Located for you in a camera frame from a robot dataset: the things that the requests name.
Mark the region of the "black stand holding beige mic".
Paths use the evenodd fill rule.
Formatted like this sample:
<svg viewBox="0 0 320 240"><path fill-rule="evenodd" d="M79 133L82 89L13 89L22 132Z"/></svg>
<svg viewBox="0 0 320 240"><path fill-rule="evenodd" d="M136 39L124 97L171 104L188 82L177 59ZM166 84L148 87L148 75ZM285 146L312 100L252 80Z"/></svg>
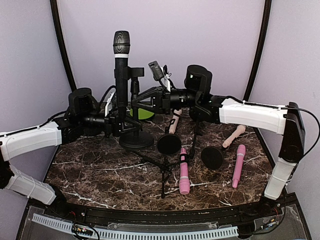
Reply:
<svg viewBox="0 0 320 240"><path fill-rule="evenodd" d="M163 134L157 140L157 150L159 153L167 156L176 154L182 146L182 142L179 136L176 134L169 134L169 126L165 128L165 134Z"/></svg>

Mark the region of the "black microphone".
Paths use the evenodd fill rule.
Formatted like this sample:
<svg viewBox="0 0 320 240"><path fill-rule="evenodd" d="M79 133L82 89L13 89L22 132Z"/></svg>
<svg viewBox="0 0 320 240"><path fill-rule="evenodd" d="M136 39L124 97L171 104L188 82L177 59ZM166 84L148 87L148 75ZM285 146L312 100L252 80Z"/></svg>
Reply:
<svg viewBox="0 0 320 240"><path fill-rule="evenodd" d="M113 53L115 59L114 78L116 86L116 99L119 120L126 118L128 105L128 79L123 76L123 71L128 67L130 53L130 34L126 30L116 31L113 38Z"/></svg>

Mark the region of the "pink microphone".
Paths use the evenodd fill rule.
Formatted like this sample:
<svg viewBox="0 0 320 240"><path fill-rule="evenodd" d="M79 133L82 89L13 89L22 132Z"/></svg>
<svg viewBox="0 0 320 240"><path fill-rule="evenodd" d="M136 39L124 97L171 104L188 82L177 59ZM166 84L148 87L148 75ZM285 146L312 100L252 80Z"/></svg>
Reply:
<svg viewBox="0 0 320 240"><path fill-rule="evenodd" d="M245 155L246 155L246 146L243 144L240 144L237 148L236 163L235 163L235 168L232 176L232 187L234 189L238 187L238 184L241 178Z"/></svg>
<svg viewBox="0 0 320 240"><path fill-rule="evenodd" d="M188 168L188 156L187 151L184 147L180 149L180 177L179 177L179 192L182 195L187 195L190 192L190 179L189 179L189 168Z"/></svg>

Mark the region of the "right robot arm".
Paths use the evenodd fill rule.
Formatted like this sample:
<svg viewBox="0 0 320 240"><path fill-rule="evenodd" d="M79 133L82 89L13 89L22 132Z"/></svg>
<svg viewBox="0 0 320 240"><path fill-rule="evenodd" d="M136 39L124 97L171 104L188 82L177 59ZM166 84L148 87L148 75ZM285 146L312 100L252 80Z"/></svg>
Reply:
<svg viewBox="0 0 320 240"><path fill-rule="evenodd" d="M236 124L259 128L282 135L278 161L264 190L264 199L255 205L255 213L266 217L289 181L305 153L305 128L298 105L268 105L241 101L233 96L212 95L213 74L200 65L189 65L184 89L171 89L161 84L131 100L134 107L157 114L172 109L189 108L195 120L214 124Z"/></svg>

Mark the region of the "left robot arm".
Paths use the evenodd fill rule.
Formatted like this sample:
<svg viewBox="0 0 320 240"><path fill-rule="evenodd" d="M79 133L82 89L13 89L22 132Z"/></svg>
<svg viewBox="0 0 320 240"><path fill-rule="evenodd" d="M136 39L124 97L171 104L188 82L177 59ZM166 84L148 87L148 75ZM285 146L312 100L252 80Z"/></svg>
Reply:
<svg viewBox="0 0 320 240"><path fill-rule="evenodd" d="M81 136L95 136L101 132L116 137L139 131L142 125L127 114L120 119L120 109L101 112L101 104L93 97L90 88L76 89L68 96L66 111L50 117L45 123L30 128L4 132L0 135L0 187L35 199L60 218L67 218L70 206L62 199L63 194L47 183L43 183L21 172L10 159L46 147L72 143Z"/></svg>

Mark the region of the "black empty mic stand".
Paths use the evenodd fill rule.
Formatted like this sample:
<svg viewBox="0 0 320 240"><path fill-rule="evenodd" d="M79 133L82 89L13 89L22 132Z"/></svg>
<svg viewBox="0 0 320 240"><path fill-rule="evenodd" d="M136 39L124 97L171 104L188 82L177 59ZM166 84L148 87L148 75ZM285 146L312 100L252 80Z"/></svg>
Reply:
<svg viewBox="0 0 320 240"><path fill-rule="evenodd" d="M195 122L195 127L194 127L194 131L193 131L193 139L192 139L192 145L191 148L189 150L189 154L188 154L188 159L191 161L194 156L195 156L195 151L196 151L196 142L197 142L197 136L202 136L202 131L200 128L200 120L197 119Z"/></svg>

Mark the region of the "black tripod mic stand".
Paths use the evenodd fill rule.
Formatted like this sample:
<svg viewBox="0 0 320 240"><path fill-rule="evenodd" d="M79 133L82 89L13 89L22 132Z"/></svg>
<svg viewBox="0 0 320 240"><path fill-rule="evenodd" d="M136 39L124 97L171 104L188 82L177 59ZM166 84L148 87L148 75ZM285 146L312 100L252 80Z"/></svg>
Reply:
<svg viewBox="0 0 320 240"><path fill-rule="evenodd" d="M132 153L134 153L135 155L139 156L141 158L141 161L143 163L150 163L154 166L156 166L157 168L159 168L160 172L161 172L161 198L164 199L166 197L166 193L165 193L165 184L168 181L169 177L172 175L172 170L169 167L168 163L160 163L154 159L152 159L149 156L143 155L142 153L139 153L135 150L131 150Z"/></svg>

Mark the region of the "pink microphone front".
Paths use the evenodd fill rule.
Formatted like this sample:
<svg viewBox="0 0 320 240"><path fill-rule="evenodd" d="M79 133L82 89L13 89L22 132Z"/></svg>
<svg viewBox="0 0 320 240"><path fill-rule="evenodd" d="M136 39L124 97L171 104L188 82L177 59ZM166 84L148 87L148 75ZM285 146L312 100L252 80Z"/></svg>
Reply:
<svg viewBox="0 0 320 240"><path fill-rule="evenodd" d="M179 177L179 192L182 195L187 195L190 192L190 179L189 179L189 168L188 168L188 156L187 151L184 147L180 149L180 177Z"/></svg>

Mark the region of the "green plate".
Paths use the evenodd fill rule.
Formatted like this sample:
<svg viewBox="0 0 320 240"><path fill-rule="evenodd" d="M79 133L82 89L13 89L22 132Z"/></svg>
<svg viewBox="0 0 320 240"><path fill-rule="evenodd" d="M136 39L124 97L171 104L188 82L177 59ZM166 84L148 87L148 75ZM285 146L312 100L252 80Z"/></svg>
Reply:
<svg viewBox="0 0 320 240"><path fill-rule="evenodd" d="M145 109L142 109L142 108L139 108L137 115L138 115L139 120L144 121L144 120L152 119L155 116L155 113L148 111L148 110L145 110Z"/></svg>

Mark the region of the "left black frame post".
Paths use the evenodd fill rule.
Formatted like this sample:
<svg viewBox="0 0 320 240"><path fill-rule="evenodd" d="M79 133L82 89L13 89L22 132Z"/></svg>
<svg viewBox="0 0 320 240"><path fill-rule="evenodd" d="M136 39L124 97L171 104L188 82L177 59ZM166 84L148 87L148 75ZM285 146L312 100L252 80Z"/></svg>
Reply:
<svg viewBox="0 0 320 240"><path fill-rule="evenodd" d="M50 9L51 15L55 30L55 35L58 43L58 48L61 56L61 60L63 63L64 71L67 77L68 85L70 87L71 92L77 89L76 82L74 79L74 75L72 72L71 64L69 61L69 56L67 53L67 48L64 40L63 29L61 25L60 15L59 15L59 8L58 8L58 1L57 0L50 0Z"/></svg>

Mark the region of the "black frame post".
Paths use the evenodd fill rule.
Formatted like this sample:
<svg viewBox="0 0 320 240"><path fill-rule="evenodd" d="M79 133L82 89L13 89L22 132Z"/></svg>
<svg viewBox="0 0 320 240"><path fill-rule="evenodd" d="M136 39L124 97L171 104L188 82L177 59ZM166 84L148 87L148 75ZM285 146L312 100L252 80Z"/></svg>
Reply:
<svg viewBox="0 0 320 240"><path fill-rule="evenodd" d="M67 48L64 40L63 29L61 25L60 15L59 15L59 8L58 8L58 1L57 0L50 0L50 9L51 15L55 30L55 35L58 43L58 48L61 56L61 60L63 63L64 71L67 77L68 85L70 87L71 92L77 89L76 82L74 79L74 75L72 72L71 64L69 61L69 56L67 53Z"/></svg>
<svg viewBox="0 0 320 240"><path fill-rule="evenodd" d="M252 68L250 71L250 75L249 75L248 82L247 82L246 89L243 96L243 100L245 101L248 101L250 99L250 96L255 84L255 80L257 77L257 73L258 73L258 69L260 66L260 61L261 61L261 57L262 57L263 49L265 45L265 39L266 39L268 25L269 25L271 8L272 8L272 0L265 0L256 51L255 51Z"/></svg>

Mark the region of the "right black frame post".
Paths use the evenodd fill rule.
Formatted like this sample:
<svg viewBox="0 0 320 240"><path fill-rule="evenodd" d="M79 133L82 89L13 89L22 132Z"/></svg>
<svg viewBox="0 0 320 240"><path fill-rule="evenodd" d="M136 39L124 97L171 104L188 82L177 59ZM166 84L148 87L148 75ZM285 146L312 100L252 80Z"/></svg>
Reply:
<svg viewBox="0 0 320 240"><path fill-rule="evenodd" d="M257 73L258 73L258 69L260 66L260 61L261 61L261 57L262 57L263 49L265 45L265 39L266 39L268 25L269 25L271 8L272 8L272 0L265 0L256 51L255 51L252 68L250 71L250 75L249 75L248 82L247 82L246 89L243 96L243 100L245 101L248 101L250 99L250 96L255 84L255 80L257 77Z"/></svg>

